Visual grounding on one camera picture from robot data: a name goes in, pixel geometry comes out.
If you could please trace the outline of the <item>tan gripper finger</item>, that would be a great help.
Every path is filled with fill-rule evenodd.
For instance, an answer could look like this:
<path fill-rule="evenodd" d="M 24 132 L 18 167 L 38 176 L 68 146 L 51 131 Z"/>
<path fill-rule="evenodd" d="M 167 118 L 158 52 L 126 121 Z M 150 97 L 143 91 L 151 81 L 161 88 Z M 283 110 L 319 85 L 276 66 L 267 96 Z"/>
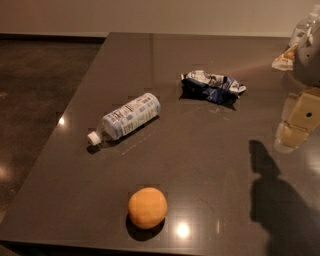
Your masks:
<path fill-rule="evenodd" d="M 320 125 L 320 89 L 307 88 L 286 98 L 277 128 L 274 148 L 291 153 Z"/>
<path fill-rule="evenodd" d="M 283 54 L 272 62 L 272 68 L 280 71 L 292 71 L 294 69 L 295 52 L 298 44 L 289 47 Z"/>

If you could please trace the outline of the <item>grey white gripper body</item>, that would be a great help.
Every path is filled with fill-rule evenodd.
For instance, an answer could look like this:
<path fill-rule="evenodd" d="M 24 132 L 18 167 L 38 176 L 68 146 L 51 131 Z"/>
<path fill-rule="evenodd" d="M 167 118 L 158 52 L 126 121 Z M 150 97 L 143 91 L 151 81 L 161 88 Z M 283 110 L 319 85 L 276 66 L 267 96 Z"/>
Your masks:
<path fill-rule="evenodd" d="M 304 85 L 320 86 L 320 24 L 313 24 L 298 43 L 294 77 Z"/>

